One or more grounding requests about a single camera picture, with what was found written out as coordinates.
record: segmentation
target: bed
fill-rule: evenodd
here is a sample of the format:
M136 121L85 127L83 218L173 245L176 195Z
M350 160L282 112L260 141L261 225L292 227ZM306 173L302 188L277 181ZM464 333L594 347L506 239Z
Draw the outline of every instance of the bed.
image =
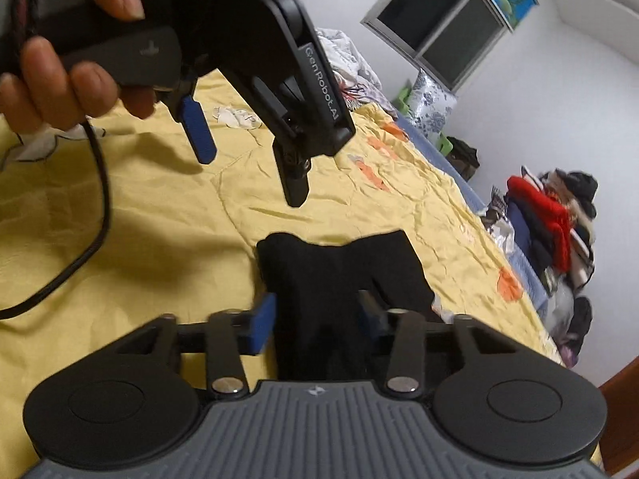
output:
M466 205L471 211L476 213L486 207L486 204L482 201L482 199L461 177L448 160L446 160L446 158L418 132L418 130L405 116L398 113L396 122L406 132L410 141L419 150L419 152L424 155L424 158L426 158L427 161L437 167L437 169L444 171L455 180L461 195L466 201ZM537 313L543 319L546 313L546 307L548 306L548 295L546 294L543 284L535 274L535 270L532 269L532 266L530 266L528 259L523 254L519 246L515 245L514 253L508 255L508 261L513 272L515 272L519 278L520 283L528 292L528 296L530 297L533 306L535 306Z
M219 152L200 166L164 107L139 121L117 107L95 120L113 187L107 242L36 309L0 323L0 477L36 461L22 405L37 383L165 312L197 322L261 299L254 249L269 233L344 244L402 228L442 306L468 313L558 361L528 293L484 231L453 177L413 143L382 129L385 113L354 113L357 135L334 158L317 158L311 194L286 205L265 128L230 128L216 107L247 108L224 77L203 78L196 97ZM2 126L0 148L15 137ZM45 161L11 163L0 174L2 307L31 295L88 244L101 215L86 142L60 140ZM196 361L185 375L196 385ZM264 356L245 358L252 384L272 376Z

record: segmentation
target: crumpled blanket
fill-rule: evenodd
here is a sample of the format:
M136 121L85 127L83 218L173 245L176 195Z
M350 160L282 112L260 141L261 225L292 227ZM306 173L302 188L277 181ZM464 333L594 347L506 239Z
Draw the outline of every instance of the crumpled blanket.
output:
M315 30L347 102L356 100L363 104L377 103L397 119L397 111L381 91L381 81L353 41L341 30Z

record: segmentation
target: black cable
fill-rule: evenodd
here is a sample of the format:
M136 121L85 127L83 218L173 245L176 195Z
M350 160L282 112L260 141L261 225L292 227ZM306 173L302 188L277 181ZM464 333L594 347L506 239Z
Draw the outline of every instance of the black cable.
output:
M67 266L62 272L58 274L51 282L42 287L39 291L34 293L27 300L21 302L18 305L15 305L11 308L6 308L4 310L0 310L0 320L4 321L6 319L12 319L17 317L18 315L22 315L23 313L28 312L33 309L37 305L39 305L44 299L50 296L54 291L56 291L69 277L71 277L75 272L77 272L84 263L86 263L93 254L95 254L102 244L104 243L104 239L107 236L109 231L109 227L111 226L111 193L109 192L109 176L107 175L107 168L104 163L104 157L102 156L102 151L100 149L100 143L98 139L95 137L95 133L93 132L93 128L89 121L85 121L82 123L82 127L84 127L84 131L86 132L86 136L89 139L89 145L91 146L91 152L93 153L93 158L95 160L95 165L98 169L98 175L100 176L100 183L102 186L102 226L100 227L100 231L98 235L95 237L93 242L87 247L87 249L82 252L82 254L73 261L69 266Z

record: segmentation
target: orange pattern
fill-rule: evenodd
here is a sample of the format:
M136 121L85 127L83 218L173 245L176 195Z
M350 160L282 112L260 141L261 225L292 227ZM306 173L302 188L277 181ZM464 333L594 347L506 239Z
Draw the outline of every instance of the orange pattern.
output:
M359 170L364 174L364 176L366 176L370 182L377 187L378 189L382 190L382 191L386 191L388 193L391 192L391 190L388 188L388 186L384 183L384 180L382 180L381 178L379 178L376 174L375 171L373 171L373 168L370 166L367 166L365 163L363 163L361 160L356 160L355 161L355 165L357 167L359 167Z
M518 301L523 296L522 285L519 280L512 275L512 272L506 267L499 269L499 280L497 281L497 291L504 301L510 303Z
M386 123L381 126L381 129L390 133L396 139L400 139L402 142L408 142L408 135L396 123Z
M390 156L393 160L399 159L397 157L397 154L392 150L392 147L384 144L377 137L373 137L371 135L366 139L366 142L368 142L369 146L374 147L377 151L381 151L382 153L385 153L386 155Z

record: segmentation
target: blue floral pillowcase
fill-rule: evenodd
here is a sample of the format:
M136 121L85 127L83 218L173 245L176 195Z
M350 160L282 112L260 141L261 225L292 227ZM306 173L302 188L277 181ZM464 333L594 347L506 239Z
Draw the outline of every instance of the blue floral pillowcase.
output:
M406 104L409 122L434 145L457 104L457 97L421 70Z

